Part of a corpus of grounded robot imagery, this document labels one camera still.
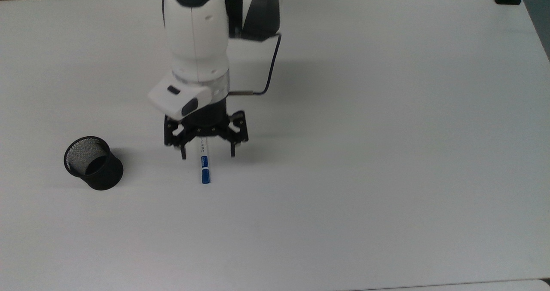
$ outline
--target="blue marker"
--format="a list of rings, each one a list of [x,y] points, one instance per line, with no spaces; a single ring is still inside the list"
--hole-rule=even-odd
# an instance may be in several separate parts
[[[201,154],[201,179],[203,184],[210,183],[210,166],[208,165],[208,144],[206,138],[199,138]]]

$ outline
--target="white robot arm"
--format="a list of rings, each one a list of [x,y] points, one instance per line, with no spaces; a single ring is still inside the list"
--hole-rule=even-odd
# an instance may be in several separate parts
[[[181,148],[195,136],[248,140],[244,112],[228,116],[229,38],[263,41],[279,30],[280,0],[163,0],[171,70],[149,93],[165,113],[165,144]],[[233,122],[239,132],[228,127]],[[172,132],[183,125],[183,132]]]

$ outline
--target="black cable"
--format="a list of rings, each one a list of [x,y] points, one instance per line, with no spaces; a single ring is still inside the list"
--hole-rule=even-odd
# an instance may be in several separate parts
[[[277,38],[277,46],[275,46],[275,51],[273,52],[273,59],[271,59],[271,67],[269,68],[269,75],[267,76],[267,83],[263,91],[230,91],[228,95],[263,95],[269,89],[269,84],[271,83],[271,74],[273,74],[273,66],[275,66],[275,58],[277,58],[277,52],[279,51],[279,45],[281,44],[281,33],[277,33],[274,36],[279,36]]]

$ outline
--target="black mesh pencil cup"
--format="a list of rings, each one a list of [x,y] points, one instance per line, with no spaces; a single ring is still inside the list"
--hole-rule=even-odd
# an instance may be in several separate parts
[[[122,162],[110,151],[107,143],[95,136],[74,141],[63,158],[67,171],[95,190],[114,187],[122,178]]]

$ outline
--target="table surface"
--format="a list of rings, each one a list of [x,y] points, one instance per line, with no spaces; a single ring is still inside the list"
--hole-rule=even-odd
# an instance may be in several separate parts
[[[163,145],[161,0],[0,2],[0,289],[342,291],[550,276],[550,64],[525,6],[283,0],[250,141]],[[275,40],[230,41],[260,89]],[[75,139],[124,177],[71,177]]]

